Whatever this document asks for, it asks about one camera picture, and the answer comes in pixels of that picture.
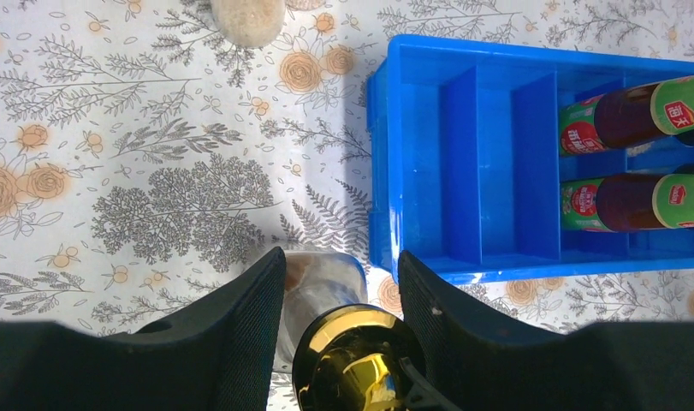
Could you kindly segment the sauce bottle yellow cap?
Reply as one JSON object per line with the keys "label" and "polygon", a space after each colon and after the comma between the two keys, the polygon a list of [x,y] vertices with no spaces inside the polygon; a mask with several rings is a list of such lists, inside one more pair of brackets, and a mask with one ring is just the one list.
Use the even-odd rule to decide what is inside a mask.
{"label": "sauce bottle yellow cap", "polygon": [[559,110],[559,152],[640,146],[694,129],[694,75],[620,89]]}
{"label": "sauce bottle yellow cap", "polygon": [[561,227],[624,233],[694,228],[694,175],[623,173],[563,182]]}

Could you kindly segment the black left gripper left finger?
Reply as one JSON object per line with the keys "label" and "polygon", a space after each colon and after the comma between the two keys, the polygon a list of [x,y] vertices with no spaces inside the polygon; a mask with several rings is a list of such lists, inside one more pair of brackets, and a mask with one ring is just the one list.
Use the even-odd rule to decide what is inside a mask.
{"label": "black left gripper left finger", "polygon": [[0,322],[0,410],[264,410],[287,274],[271,249],[134,333]]}

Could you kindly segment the glass oil bottle gold stopper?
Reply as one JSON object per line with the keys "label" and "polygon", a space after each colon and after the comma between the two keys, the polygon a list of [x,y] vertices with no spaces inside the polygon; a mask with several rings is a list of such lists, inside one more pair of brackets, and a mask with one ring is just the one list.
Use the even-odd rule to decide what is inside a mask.
{"label": "glass oil bottle gold stopper", "polygon": [[285,252],[273,363],[302,410],[455,410],[425,377],[424,351],[397,316],[369,304],[347,253]]}

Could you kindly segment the blue plastic divided bin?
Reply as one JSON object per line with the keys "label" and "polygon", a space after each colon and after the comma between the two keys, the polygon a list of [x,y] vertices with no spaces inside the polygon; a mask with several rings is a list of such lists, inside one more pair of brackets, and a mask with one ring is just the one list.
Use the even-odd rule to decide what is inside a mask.
{"label": "blue plastic divided bin", "polygon": [[408,251],[445,281],[478,282],[694,268],[694,229],[561,228],[560,184],[668,173],[694,147],[563,158],[559,108],[694,74],[694,63],[402,34],[367,82],[373,205],[370,262]]}

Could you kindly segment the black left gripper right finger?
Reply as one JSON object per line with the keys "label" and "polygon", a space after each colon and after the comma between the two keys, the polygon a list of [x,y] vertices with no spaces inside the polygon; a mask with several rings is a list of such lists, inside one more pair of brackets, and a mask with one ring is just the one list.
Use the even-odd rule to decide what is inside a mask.
{"label": "black left gripper right finger", "polygon": [[463,410],[694,410],[694,322],[560,334],[488,306],[406,251],[398,284],[427,380]]}

